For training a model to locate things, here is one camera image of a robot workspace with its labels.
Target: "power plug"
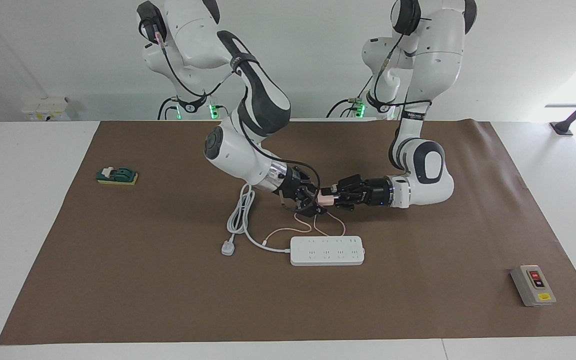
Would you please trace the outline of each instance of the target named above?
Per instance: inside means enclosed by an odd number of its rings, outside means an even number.
[[[235,253],[235,244],[230,240],[224,241],[223,245],[221,246],[221,254],[231,256],[233,253]]]

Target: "gray switch box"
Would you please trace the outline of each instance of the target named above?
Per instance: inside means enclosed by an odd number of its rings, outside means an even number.
[[[557,303],[553,289],[548,285],[542,269],[537,265],[521,265],[510,271],[521,301],[526,306],[543,306]]]

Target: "white table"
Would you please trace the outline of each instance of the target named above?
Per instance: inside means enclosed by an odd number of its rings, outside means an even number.
[[[98,125],[0,123],[0,332]],[[574,137],[545,124],[493,126],[576,268]],[[555,360],[576,358],[576,337],[0,346],[0,359],[57,358]]]

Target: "switch box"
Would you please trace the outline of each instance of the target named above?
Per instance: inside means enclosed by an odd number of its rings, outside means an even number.
[[[290,263],[296,267],[352,266],[364,262],[359,236],[295,236],[290,239]]]
[[[537,265],[521,265],[510,271],[512,281],[526,306],[544,306],[557,303],[553,289]]]

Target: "white wall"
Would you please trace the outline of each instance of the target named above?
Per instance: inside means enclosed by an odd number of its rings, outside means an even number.
[[[21,98],[34,92],[68,96],[83,120],[154,118],[173,87],[143,64],[141,2],[0,0],[0,120],[21,120]],[[337,100],[357,95],[370,76],[361,48],[389,36],[392,4],[219,1],[222,27],[262,62],[290,97],[294,117],[325,116]],[[576,2],[478,0],[478,7],[461,75],[429,118],[526,120],[576,70]],[[206,87],[226,71],[207,71]],[[402,78],[405,89],[409,74]],[[233,109],[242,90],[232,77],[217,99]]]

